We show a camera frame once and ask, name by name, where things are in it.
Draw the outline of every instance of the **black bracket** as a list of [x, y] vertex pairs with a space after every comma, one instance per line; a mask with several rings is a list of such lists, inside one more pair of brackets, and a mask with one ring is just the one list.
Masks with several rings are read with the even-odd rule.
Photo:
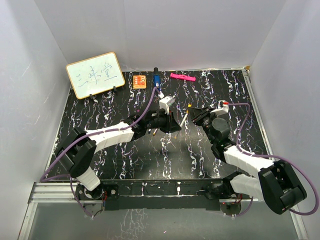
[[174, 133], [180, 131], [181, 127], [175, 120], [172, 111], [166, 114], [166, 111], [162, 108], [159, 110], [150, 110], [145, 116], [145, 122], [148, 129], [160, 129], [164, 133]]
[[[78, 128], [74, 128], [66, 139], [58, 145], [55, 155], [58, 156], [75, 140], [86, 134], [86, 131], [80, 131]], [[96, 141], [86, 137], [67, 151], [66, 154], [62, 156], [60, 163], [68, 171], [71, 177], [77, 178], [90, 166], [96, 147]]]
[[258, 172], [263, 198], [276, 214], [283, 214], [302, 200], [307, 192], [302, 186], [292, 166], [283, 160]]
[[205, 197], [208, 199], [212, 198], [221, 198], [221, 199], [227, 199], [230, 198], [232, 194], [235, 194], [235, 191], [233, 190], [230, 181], [234, 179], [234, 177], [242, 174], [239, 171], [235, 171], [229, 176], [226, 176], [222, 179], [222, 184], [218, 185], [214, 183], [210, 183], [207, 186], [203, 188], [205, 190]]
[[[133, 124], [138, 118], [140, 118], [139, 114], [134, 114], [129, 116], [126, 120], [124, 120], [123, 122], [125, 124], [131, 125]], [[147, 124], [145, 122], [144, 119], [141, 119], [137, 124], [133, 125], [131, 127], [132, 131], [134, 131], [133, 134], [133, 138], [131, 141], [137, 140], [141, 137], [143, 137], [144, 135], [146, 135], [146, 131], [147, 131]]]
[[211, 150], [217, 159], [226, 162], [224, 152], [231, 146], [236, 145], [230, 138], [229, 123], [216, 116], [211, 106], [204, 108], [188, 107], [192, 122], [197, 126], [202, 126], [206, 136], [212, 144]]

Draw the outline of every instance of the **gray floor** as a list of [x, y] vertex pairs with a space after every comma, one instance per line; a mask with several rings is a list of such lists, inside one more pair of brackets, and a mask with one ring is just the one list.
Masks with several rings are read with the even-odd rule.
[[264, 202], [231, 219], [202, 209], [104, 211], [94, 220], [75, 203], [39, 203], [29, 240], [296, 240], [290, 213]]

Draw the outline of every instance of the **whiteboard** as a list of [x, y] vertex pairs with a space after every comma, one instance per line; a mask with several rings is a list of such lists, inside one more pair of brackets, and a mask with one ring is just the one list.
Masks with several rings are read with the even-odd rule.
[[116, 54], [109, 52], [65, 67], [77, 99], [125, 85]]

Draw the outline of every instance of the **orange circuit board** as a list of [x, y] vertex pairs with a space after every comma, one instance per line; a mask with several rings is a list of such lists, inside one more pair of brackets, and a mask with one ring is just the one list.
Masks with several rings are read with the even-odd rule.
[[137, 75], [133, 76], [133, 89], [147, 88], [146, 76]]

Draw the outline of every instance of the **pink marker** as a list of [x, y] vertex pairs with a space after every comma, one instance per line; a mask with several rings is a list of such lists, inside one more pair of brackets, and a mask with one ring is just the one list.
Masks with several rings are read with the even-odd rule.
[[174, 74], [174, 73], [170, 74], [170, 78], [187, 80], [187, 81], [191, 81], [191, 82], [195, 82], [196, 81], [196, 77], [195, 76], [179, 75], [179, 74]]

